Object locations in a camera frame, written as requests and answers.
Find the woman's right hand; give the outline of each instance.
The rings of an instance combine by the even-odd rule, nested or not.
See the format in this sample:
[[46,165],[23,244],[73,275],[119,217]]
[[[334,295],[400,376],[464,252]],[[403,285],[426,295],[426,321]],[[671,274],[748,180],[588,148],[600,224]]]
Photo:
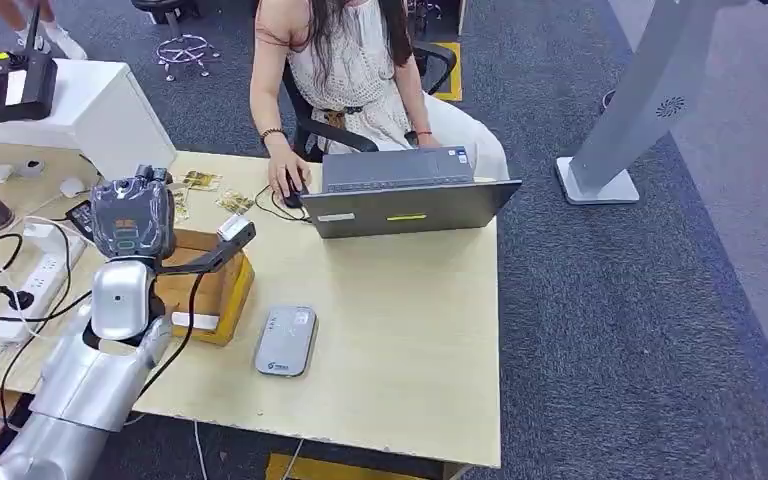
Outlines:
[[290,196],[290,185],[287,183],[287,172],[290,172],[296,191],[301,191],[304,185],[310,184],[310,166],[287,145],[286,148],[270,149],[269,185],[273,192],[281,192],[284,197]]

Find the laptop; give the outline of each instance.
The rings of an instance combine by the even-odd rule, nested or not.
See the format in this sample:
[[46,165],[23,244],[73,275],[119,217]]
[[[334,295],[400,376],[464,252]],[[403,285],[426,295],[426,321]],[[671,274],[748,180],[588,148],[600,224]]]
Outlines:
[[423,148],[372,153],[325,155],[325,193],[452,185],[472,182],[464,147]]
[[[520,180],[473,182],[468,162],[465,162],[468,175],[453,167],[451,157],[454,163],[462,165],[457,153],[463,152],[465,156],[462,149],[429,150],[431,154],[406,150],[326,156],[323,159],[325,193],[301,197],[319,235],[345,238],[481,228],[490,223],[522,185]],[[456,154],[449,155],[451,150]],[[375,165],[375,157],[383,153],[388,155],[382,156],[382,161],[393,163],[385,167]],[[356,157],[355,162],[365,162],[372,174],[363,175],[363,170],[358,169],[360,173],[353,171],[355,176],[350,176],[345,171],[329,170],[334,166],[346,168],[348,164],[333,163],[333,159],[348,156]],[[413,164],[397,165],[398,162]],[[329,188],[346,184],[354,185],[354,190],[342,186]]]

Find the speaker grille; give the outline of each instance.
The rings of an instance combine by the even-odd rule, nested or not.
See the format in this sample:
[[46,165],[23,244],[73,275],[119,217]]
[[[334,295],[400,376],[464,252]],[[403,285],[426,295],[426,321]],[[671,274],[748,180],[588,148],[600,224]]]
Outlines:
[[685,105],[687,105],[687,101],[684,97],[671,97],[661,102],[655,114],[658,115],[658,118],[674,117],[684,110]]

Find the gray carpet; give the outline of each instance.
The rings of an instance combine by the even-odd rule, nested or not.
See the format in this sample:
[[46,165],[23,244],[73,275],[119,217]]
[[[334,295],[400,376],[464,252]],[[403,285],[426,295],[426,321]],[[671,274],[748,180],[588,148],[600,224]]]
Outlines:
[[[172,84],[148,57],[159,29],[117,17],[127,3],[58,7],[91,55],[131,64],[179,148],[253,153],[248,5],[204,3],[222,14],[205,8],[185,29],[224,61],[207,81]],[[496,132],[524,185],[499,222],[503,468],[468,478],[768,479],[767,341],[673,141],[631,169],[635,206],[569,206],[554,176],[629,58],[607,0],[473,1],[469,15],[461,106]],[[191,430],[147,418],[110,442],[95,478],[198,478]],[[294,446],[204,432],[211,478],[261,478],[268,451]],[[307,448],[428,477],[434,467]]]
[[[653,0],[611,0],[636,45]],[[768,5],[723,10],[679,151],[768,340]]]

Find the woman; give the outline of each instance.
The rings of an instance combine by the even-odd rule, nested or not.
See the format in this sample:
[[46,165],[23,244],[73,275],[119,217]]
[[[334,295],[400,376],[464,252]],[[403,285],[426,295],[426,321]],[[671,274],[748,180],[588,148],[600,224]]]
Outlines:
[[[284,62],[314,107],[313,117],[362,135],[381,150],[464,145],[475,175],[508,178],[505,152],[482,123],[422,91],[403,0],[262,0],[256,17],[252,117],[269,151],[269,184],[289,195],[310,180],[281,130],[278,92]],[[350,149],[336,142],[328,153]]]
[[[87,52],[69,36],[69,32],[57,23],[48,0],[25,0],[25,4],[30,9],[36,8],[37,3],[40,3],[41,30],[45,31],[46,36],[60,47],[60,50],[63,50],[67,57],[73,60],[86,60]],[[0,0],[0,17],[16,32],[19,37],[19,45],[24,47],[25,39],[28,38],[28,22],[25,21],[25,17],[13,0]],[[46,53],[51,51],[51,45],[45,41],[42,35],[37,35],[34,46]]]

